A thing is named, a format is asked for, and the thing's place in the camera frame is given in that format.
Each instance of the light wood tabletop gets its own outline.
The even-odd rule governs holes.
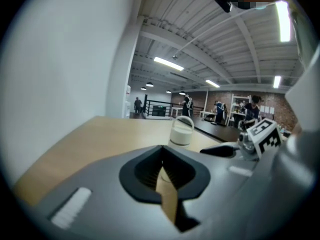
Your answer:
[[[96,116],[44,153],[22,175],[13,191],[20,199],[34,206],[55,186],[94,161],[149,146],[167,145],[172,123],[171,120]],[[187,149],[199,152],[218,144],[193,131]]]

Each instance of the railing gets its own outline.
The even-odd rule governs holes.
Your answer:
[[[183,108],[183,106],[172,103],[172,102],[164,102],[158,100],[144,100],[143,112],[146,113],[147,116],[157,116],[157,117],[170,117],[172,108]],[[193,116],[199,117],[200,111],[203,111],[204,108],[200,106],[193,106]]]

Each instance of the black camera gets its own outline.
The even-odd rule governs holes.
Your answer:
[[[214,0],[226,12],[230,13],[232,4],[228,0]]]

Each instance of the ceiling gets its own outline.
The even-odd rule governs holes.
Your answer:
[[[303,73],[293,26],[290,41],[280,42],[275,4],[237,16],[241,12],[233,7],[226,13],[214,0],[142,0],[139,15],[144,22],[130,80],[142,85],[152,81],[173,91],[213,87],[207,79],[221,90],[254,87],[272,91],[274,76],[282,76],[279,90],[288,90]],[[184,69],[154,62],[155,57]]]

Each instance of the linear light fixture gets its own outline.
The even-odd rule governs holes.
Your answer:
[[[213,85],[216,88],[219,88],[220,86],[217,85],[215,82],[212,82],[211,80],[205,80],[208,84]]]
[[[281,76],[280,75],[276,75],[274,77],[273,88],[279,88],[280,80],[281,80]]]
[[[278,1],[275,3],[278,10],[279,24],[280,24],[280,41],[290,41],[290,18],[288,11],[288,3],[285,1]]]
[[[180,71],[181,71],[181,70],[184,69],[182,66],[179,66],[179,65],[177,65],[177,64],[174,64],[174,63],[172,63],[172,62],[170,62],[170,61],[167,61],[167,60],[165,60],[165,59],[163,59],[163,58],[155,57],[155,58],[154,58],[154,61],[155,61],[155,62],[162,63],[162,64],[164,64],[164,65],[167,65],[167,66],[169,66],[169,67],[171,67],[171,68],[174,68],[174,69],[176,69],[176,70],[180,70]]]

